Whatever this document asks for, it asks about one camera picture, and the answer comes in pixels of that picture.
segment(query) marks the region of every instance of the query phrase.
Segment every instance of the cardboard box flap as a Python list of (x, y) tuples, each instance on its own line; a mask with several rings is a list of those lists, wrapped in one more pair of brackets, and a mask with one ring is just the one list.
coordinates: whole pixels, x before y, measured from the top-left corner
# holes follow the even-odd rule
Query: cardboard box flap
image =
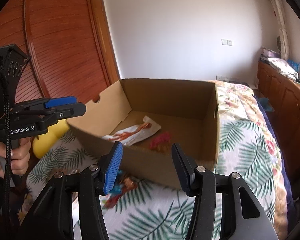
[(203, 120), (214, 83), (170, 79), (124, 79), (122, 88), (135, 111)]
[(218, 95), (215, 84), (209, 104), (207, 105), (207, 114), (203, 124), (202, 149), (204, 151), (202, 155), (204, 155), (205, 160), (215, 162), (219, 153)]
[(120, 81), (112, 84), (99, 95), (99, 101), (89, 101), (83, 116), (69, 118), (68, 124), (92, 135), (110, 134), (131, 111)]

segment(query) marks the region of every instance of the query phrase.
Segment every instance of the wooden wardrobe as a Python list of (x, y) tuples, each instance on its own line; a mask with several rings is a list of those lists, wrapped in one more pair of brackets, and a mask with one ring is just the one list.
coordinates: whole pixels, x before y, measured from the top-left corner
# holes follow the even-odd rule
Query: wooden wardrobe
[(18, 84), (16, 102), (72, 95), (87, 103), (118, 80), (99, 1), (10, 0), (5, 5), (0, 12), (0, 46), (15, 43), (32, 57)]
[(290, 181), (300, 177), (300, 85), (263, 62), (258, 66), (258, 89), (274, 108), (267, 113), (276, 133)]

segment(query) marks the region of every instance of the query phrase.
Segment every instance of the wooden louvered door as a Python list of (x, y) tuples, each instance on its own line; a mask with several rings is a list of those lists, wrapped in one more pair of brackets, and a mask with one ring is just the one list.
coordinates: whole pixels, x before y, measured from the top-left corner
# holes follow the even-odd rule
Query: wooden louvered door
[(50, 97), (96, 100), (110, 83), (90, 0), (25, 0), (26, 36)]
[(0, 12), (0, 46), (15, 43), (32, 57), (16, 102), (70, 95), (96, 101), (117, 80), (116, 65), (105, 66), (111, 55), (101, 52), (96, 24), (91, 0), (10, 0)]
[[(28, 54), (23, 17), (24, 0), (9, 0), (0, 12), (0, 47), (15, 43)], [(32, 65), (28, 64), (18, 84), (16, 102), (41, 97)]]

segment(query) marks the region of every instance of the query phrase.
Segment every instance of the human hand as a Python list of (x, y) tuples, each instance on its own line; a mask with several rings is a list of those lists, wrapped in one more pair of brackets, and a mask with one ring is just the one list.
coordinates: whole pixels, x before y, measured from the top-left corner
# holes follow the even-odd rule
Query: human hand
[[(31, 148), (30, 138), (22, 138), (19, 140), (20, 146), (11, 151), (12, 162), (11, 170), (13, 174), (23, 175), (28, 169), (28, 161), (30, 159), (29, 150)], [(6, 157), (6, 146), (0, 142), (0, 156)], [(4, 178), (4, 172), (0, 165), (0, 177)]]

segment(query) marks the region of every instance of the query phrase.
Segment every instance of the cardboard box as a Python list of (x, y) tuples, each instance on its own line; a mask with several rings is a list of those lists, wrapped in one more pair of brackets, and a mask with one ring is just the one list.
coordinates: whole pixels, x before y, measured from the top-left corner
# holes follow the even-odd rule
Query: cardboard box
[(93, 155), (107, 154), (113, 143), (101, 137), (143, 123), (149, 116), (161, 129), (150, 138), (124, 147), (121, 169), (151, 181), (180, 188), (171, 153), (149, 150), (150, 141), (168, 131), (186, 155), (212, 170), (218, 158), (219, 116), (217, 89), (212, 82), (123, 79), (103, 92), (87, 112), (68, 119), (84, 148)]

